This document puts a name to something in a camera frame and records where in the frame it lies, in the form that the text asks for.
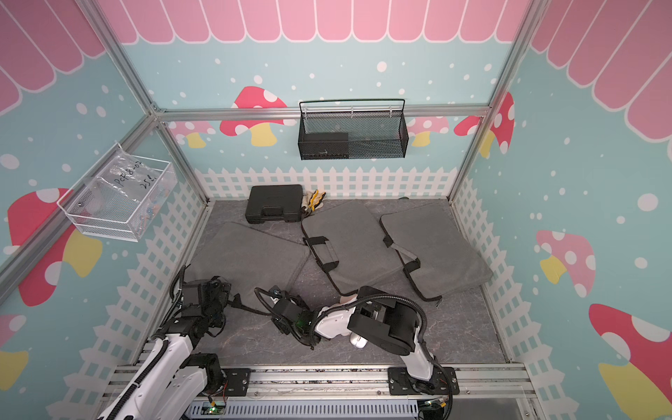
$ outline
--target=black box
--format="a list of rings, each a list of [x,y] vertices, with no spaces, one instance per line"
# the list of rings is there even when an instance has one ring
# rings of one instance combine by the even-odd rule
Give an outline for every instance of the black box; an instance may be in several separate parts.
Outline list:
[[[302,199],[301,185],[256,185],[250,190],[245,218],[248,223],[300,222]]]

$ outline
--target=gray mat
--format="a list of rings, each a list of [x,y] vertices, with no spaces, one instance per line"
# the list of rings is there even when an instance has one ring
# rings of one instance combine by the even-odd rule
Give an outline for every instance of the gray mat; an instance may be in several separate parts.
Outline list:
[[[406,277],[423,300],[438,300],[479,286],[493,275],[438,203],[385,214],[380,223],[406,264]]]
[[[231,283],[231,296],[240,294],[244,305],[266,312],[254,288],[291,288],[309,253],[304,245],[228,222],[194,257],[185,281],[221,276]]]
[[[359,200],[318,210],[305,218],[301,227],[313,254],[341,295],[379,284],[401,270],[399,258],[382,241],[385,233],[376,217]]]

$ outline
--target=black mesh basket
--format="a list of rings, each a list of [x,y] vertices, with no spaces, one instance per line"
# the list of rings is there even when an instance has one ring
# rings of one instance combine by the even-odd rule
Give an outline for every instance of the black mesh basket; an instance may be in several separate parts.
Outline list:
[[[301,159],[382,159],[406,156],[409,132],[403,99],[300,102]]]

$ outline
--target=mushroom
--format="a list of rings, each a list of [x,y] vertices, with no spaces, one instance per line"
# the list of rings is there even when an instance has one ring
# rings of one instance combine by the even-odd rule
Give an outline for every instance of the mushroom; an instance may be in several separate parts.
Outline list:
[[[584,298],[595,283],[595,255],[588,240],[579,235],[570,235],[551,230],[537,232],[535,251],[540,249],[551,256],[540,262],[548,281],[557,284],[560,277],[569,273],[574,290]]]
[[[286,108],[287,105],[271,92],[258,86],[246,86],[231,108]],[[248,129],[252,133],[252,145],[273,146],[278,139],[271,131],[270,123],[293,126],[295,120],[248,120],[222,121],[219,129],[227,136],[237,136]]]
[[[411,146],[424,147],[429,144],[429,133],[440,132],[445,134],[450,127],[446,117],[413,118],[406,124],[409,136],[415,136]]]
[[[192,149],[202,149],[206,146],[199,133],[215,133],[214,128],[207,121],[171,121],[168,128],[179,144],[184,144],[186,138],[187,144]]]
[[[24,315],[0,315],[0,348],[26,323]],[[0,390],[9,390],[28,364],[28,352],[0,351]]]
[[[480,146],[480,155],[488,159],[490,157],[490,147],[493,144],[493,141],[497,139],[499,144],[499,150],[503,155],[509,150],[511,146],[511,138],[513,137],[513,127],[515,125],[515,108],[513,106],[513,96],[507,92],[504,97],[504,102],[499,108],[499,112],[495,116],[495,121],[493,125],[490,126],[485,135],[485,140]],[[455,127],[455,134],[458,136],[467,136],[476,132],[478,128],[478,122],[480,121],[479,117],[469,116]]]
[[[670,331],[602,304],[592,304],[588,317],[600,337],[628,361],[598,365],[621,410],[642,420],[672,414]]]
[[[39,190],[12,203],[7,209],[12,252],[56,211],[56,201],[67,191],[65,188]],[[102,253],[101,241],[82,235],[74,225],[70,226],[21,282],[21,299],[28,306],[45,303],[56,290],[63,262],[72,265],[77,275],[83,278],[91,273]]]

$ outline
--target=marble floor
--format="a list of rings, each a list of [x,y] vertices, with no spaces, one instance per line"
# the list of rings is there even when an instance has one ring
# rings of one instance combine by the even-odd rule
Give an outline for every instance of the marble floor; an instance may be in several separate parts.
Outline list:
[[[433,201],[435,200],[364,200],[364,205],[378,218],[382,214],[422,206]],[[442,200],[442,202],[448,209],[448,201]],[[325,208],[342,203],[343,200],[327,200]],[[247,224],[246,206],[247,201],[214,202],[214,208],[196,247],[196,253],[214,237],[225,222],[238,222],[269,235],[301,243],[300,223],[279,221]],[[480,288],[444,296],[438,308],[434,302],[422,302],[401,271],[389,282],[378,285],[377,288],[412,298],[423,307],[429,319],[425,340],[429,350],[441,363],[505,361]],[[338,293],[312,256],[308,258],[290,291],[292,294],[301,295],[311,308],[331,306],[339,301]],[[291,335],[281,334],[269,317],[231,307],[225,308],[224,313],[227,323],[222,334],[216,338],[205,336],[196,348],[196,351],[200,352],[217,353],[223,366],[401,362],[397,355],[387,353],[374,345],[356,349],[347,337],[323,340],[311,351],[309,347],[294,340]]]

